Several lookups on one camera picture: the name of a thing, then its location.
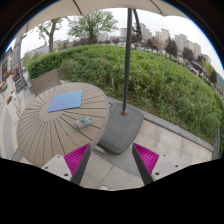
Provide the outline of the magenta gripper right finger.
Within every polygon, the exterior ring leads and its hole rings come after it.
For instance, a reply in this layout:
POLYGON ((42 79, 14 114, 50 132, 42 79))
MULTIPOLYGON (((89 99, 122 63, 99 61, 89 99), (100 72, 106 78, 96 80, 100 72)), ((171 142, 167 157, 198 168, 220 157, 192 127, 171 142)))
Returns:
POLYGON ((166 154, 159 155, 134 143, 132 154, 145 185, 182 169, 182 166, 166 154))

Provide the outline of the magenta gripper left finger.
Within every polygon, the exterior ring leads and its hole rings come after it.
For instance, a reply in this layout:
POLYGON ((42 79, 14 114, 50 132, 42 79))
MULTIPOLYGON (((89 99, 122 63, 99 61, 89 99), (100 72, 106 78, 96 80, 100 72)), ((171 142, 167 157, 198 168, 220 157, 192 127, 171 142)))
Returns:
POLYGON ((65 156, 54 156, 42 166, 42 169, 79 185, 90 155, 91 147, 89 144, 86 144, 65 156))

